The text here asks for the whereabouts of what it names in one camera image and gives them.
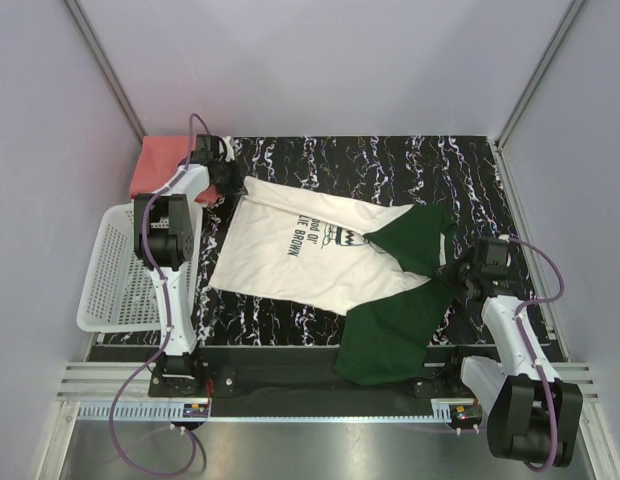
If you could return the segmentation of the white and green raglan t-shirt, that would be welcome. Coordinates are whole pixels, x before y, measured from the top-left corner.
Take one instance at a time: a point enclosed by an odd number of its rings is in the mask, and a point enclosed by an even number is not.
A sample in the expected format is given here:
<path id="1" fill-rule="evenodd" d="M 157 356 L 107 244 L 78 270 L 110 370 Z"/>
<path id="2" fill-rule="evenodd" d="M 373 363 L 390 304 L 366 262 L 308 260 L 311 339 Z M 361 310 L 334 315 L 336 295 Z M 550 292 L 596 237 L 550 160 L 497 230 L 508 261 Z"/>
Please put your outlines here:
<path id="1" fill-rule="evenodd" d="M 245 181 L 209 284 L 341 315 L 335 372 L 362 386 L 414 378 L 453 301 L 436 276 L 456 224 L 439 204 L 381 206 Z"/>

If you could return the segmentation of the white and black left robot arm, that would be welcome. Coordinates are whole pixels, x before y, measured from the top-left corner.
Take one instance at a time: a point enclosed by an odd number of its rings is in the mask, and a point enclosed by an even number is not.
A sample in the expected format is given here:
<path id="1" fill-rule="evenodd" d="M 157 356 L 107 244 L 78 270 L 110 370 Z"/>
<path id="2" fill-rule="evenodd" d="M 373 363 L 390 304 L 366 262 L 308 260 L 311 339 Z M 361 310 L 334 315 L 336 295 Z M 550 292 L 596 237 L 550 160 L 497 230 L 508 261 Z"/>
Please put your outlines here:
<path id="1" fill-rule="evenodd" d="M 234 140 L 206 133 L 187 138 L 184 158 L 150 169 L 132 185 L 134 253 L 150 275 L 159 312 L 154 376 L 186 396 L 198 394 L 206 382 L 187 291 L 188 265 L 198 245 L 191 209 L 201 207 L 199 199 L 214 204 L 240 189 Z"/>

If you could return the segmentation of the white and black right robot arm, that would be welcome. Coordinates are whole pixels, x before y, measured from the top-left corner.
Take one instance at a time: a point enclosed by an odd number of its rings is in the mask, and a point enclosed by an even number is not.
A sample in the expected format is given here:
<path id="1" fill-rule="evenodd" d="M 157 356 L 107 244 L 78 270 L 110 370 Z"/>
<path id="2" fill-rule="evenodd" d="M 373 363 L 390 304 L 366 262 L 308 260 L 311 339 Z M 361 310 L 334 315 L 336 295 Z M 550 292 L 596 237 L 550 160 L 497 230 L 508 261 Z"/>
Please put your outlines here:
<path id="1" fill-rule="evenodd" d="M 545 472 L 572 461 L 583 395 L 561 378 L 530 324 L 528 309 L 541 299 L 521 299 L 509 277 L 515 241 L 482 237 L 437 271 L 448 288 L 478 307 L 499 356 L 464 358 L 444 371 L 444 384 L 456 396 L 472 392 L 482 405 L 493 456 Z"/>

